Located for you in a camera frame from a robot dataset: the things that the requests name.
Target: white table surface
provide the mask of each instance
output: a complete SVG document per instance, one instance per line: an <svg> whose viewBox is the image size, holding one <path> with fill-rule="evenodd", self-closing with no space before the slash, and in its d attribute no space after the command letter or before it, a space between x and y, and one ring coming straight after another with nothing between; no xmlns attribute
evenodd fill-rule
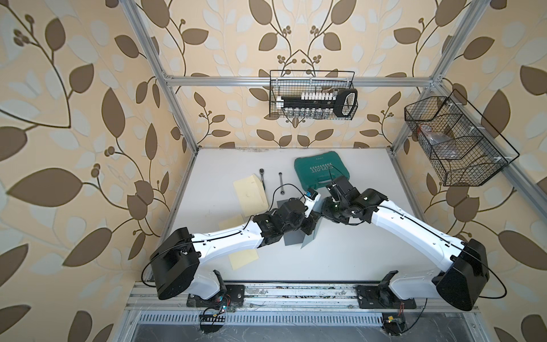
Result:
<svg viewBox="0 0 547 342"><path fill-rule="evenodd" d="M385 149L333 149L350 172L350 182L360 192L373 188L412 213L403 187ZM265 170L266 197L283 183L301 187L294 159L327 152L326 149L202 149L174 220L172 230L188 227L190 233L219 230L218 223L242 214L233 181ZM300 197L291 186L275 201ZM329 196L325 188L318 191ZM279 242L257 249L259 259L232 270L228 256L205 265L217 269L224 280L243 281L379 281L389 271L427 270L433 263L394 234L373 224L336 224L321 218L315 240L304 248Z"/></svg>

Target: yellow sticky note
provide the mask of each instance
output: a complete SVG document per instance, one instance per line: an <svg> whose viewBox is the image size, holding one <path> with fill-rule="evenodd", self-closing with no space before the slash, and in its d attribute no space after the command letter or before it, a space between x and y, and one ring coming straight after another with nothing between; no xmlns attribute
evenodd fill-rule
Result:
<svg viewBox="0 0 547 342"><path fill-rule="evenodd" d="M232 270L237 270L240 267L247 265L258 259L257 250L244 250L232 253L228 255L230 263L232 264Z"/></svg>
<svg viewBox="0 0 547 342"><path fill-rule="evenodd" d="M225 219L224 221L218 224L218 227L221 229L229 229L237 227L238 225L244 224L245 220L241 217L241 214L237 214L234 217ZM232 270L237 270L240 267L247 265L250 262L253 262L258 259L257 250L244 250L229 254L230 263L232 264Z"/></svg>
<svg viewBox="0 0 547 342"><path fill-rule="evenodd" d="M237 198L240 201L244 216L251 216L268 209L268 200L257 176L240 179L234 182Z"/></svg>

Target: black wire basket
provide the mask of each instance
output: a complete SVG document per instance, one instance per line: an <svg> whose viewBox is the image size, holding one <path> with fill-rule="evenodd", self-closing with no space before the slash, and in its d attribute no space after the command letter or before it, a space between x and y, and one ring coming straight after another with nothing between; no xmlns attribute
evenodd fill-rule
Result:
<svg viewBox="0 0 547 342"><path fill-rule="evenodd" d="M269 119L351 120L353 71L271 70Z"/></svg>
<svg viewBox="0 0 547 342"><path fill-rule="evenodd" d="M461 109L458 99L463 95L458 92L455 96L455 91L450 96L432 96L406 106L405 121L444 186L478 187L520 154L467 102L481 115L484 127L474 124ZM504 143L511 152L498 149L492 136L500 137L502 140L496 142Z"/></svg>

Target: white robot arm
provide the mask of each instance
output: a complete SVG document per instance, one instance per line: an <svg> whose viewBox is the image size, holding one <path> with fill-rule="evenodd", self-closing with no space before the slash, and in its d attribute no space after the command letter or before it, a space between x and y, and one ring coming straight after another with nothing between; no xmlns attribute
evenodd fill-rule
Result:
<svg viewBox="0 0 547 342"><path fill-rule="evenodd" d="M327 189L332 196L323 201L321 213L313 211L320 195L310 189L304 204L290 199L279 209L257 215L238 227L194 235L187 228L177 229L151 256L158 297L167 299L186 290L209 299L219 292L222 279L218 273L203 272L199 265L272 244L287 231L301 229L309 235L321 216L343 224L351 224L349 219L353 217L396 234L437 267L416 274L389 272L382 281L388 286L379 287L383 293L378 296L384 301L443 298L461 310L472 309L489 278L486 251L481 243L471 239L465 244L444 234L373 189L359 193L344 176L335 179Z"/></svg>

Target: floral wallpaper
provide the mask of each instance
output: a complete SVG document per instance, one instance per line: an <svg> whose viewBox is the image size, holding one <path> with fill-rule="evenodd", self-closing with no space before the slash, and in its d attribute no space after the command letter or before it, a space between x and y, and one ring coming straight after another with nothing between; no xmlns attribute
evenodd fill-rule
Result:
<svg viewBox="0 0 547 342"><path fill-rule="evenodd" d="M358 88L352 120L276 119L260 88L182 86L178 99L202 147L387 147L403 126L403 108L417 100L412 87Z"/></svg>
<svg viewBox="0 0 547 342"><path fill-rule="evenodd" d="M428 77L470 0L137 0L168 74Z"/></svg>
<svg viewBox="0 0 547 342"><path fill-rule="evenodd" d="M546 19L544 1L493 0L444 81L509 139L521 153L515 163L547 193ZM428 222L482 242L507 286L505 298L477 302L491 335L500 342L547 340L547 224L501 173L481 187L443 187L412 137L398 159ZM491 276L482 294L495 297L503 288Z"/></svg>
<svg viewBox="0 0 547 342"><path fill-rule="evenodd" d="M117 1L0 27L0 340L107 341L191 154Z"/></svg>

